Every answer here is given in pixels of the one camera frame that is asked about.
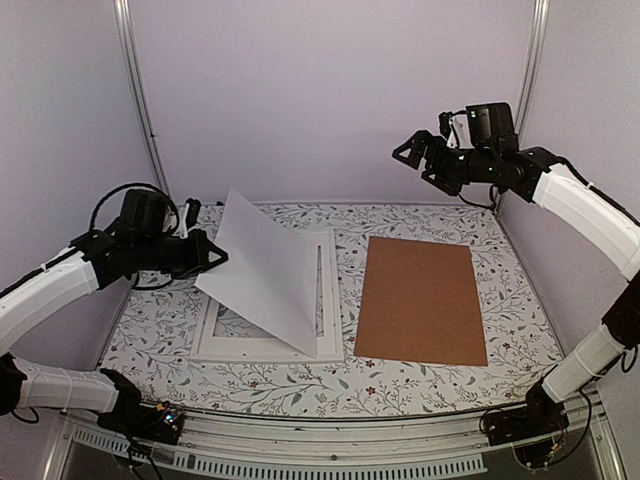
purple wall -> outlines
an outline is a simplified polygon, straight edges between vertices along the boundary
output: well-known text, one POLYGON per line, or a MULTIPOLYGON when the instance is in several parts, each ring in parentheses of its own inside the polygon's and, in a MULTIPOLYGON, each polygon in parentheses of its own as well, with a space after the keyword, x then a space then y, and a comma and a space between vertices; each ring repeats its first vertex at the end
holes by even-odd
POLYGON ((450 202, 391 150, 437 130, 441 111, 515 105, 532 13, 508 0, 132 2, 172 190, 450 202))
MULTIPOLYGON (((552 2, 524 146, 569 158, 640 216, 640 3, 552 2)), ((562 221, 507 198, 504 221, 566 351, 600 322, 625 282, 562 221)), ((640 369, 599 383, 629 478, 640 478, 640 369)))
MULTIPOLYGON (((0 2, 0 287, 87 228, 95 203, 150 180, 113 2, 0 2)), ((118 200, 105 210, 107 219, 118 200)), ((83 299, 24 337, 27 359, 92 369, 125 285, 83 299)), ((0 478, 42 474, 53 423, 0 419, 0 478)))

white paper sheet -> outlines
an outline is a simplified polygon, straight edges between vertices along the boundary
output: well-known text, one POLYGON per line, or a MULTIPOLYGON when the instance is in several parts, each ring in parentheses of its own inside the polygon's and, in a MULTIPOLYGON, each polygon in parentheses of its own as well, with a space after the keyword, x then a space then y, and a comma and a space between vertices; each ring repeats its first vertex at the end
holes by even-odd
POLYGON ((229 191, 216 245, 229 261, 196 287, 254 325, 315 357, 317 251, 313 242, 270 220, 229 191))

brown board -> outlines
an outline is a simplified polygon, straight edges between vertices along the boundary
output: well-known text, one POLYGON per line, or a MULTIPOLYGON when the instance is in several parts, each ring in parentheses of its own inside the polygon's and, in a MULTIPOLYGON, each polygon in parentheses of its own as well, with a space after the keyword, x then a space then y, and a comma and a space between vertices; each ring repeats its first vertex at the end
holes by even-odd
POLYGON ((371 237, 355 354, 487 366, 469 247, 371 237))

table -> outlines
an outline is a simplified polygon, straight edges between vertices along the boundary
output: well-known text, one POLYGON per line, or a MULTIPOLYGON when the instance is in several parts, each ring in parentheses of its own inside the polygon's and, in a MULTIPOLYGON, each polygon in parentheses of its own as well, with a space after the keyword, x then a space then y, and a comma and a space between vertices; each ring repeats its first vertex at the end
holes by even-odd
MULTIPOLYGON (((294 230, 334 229, 345 361, 234 365, 190 360, 198 314, 205 304, 205 295, 191 280, 155 292, 133 292, 102 367, 126 375, 145 399, 166 399, 200 411, 397 418, 522 401, 528 387, 561 359, 549 321, 508 239, 487 210, 427 205, 261 205, 260 209, 294 230), (469 246, 488 367, 353 356, 371 235, 469 246)), ((206 206, 200 214, 201 226, 211 238, 222 210, 206 206)))

ventilation grille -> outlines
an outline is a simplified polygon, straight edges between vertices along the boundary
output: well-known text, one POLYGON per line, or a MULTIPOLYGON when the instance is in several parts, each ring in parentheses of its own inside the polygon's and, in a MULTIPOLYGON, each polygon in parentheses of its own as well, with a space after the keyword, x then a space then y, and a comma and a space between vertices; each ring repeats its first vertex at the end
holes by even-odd
MULTIPOLYGON (((73 439, 78 443, 104 452, 127 456, 129 442, 108 432, 98 432, 76 426, 73 439)), ((134 454, 134 457, 136 460, 146 461, 139 455, 134 454)), ((371 467, 349 465, 342 467, 288 467, 220 460, 183 452, 176 452, 171 460, 167 458, 164 461, 161 458, 156 459, 154 455, 154 460, 158 464, 174 470, 230 480, 436 480, 487 471, 480 454, 431 462, 371 467)))

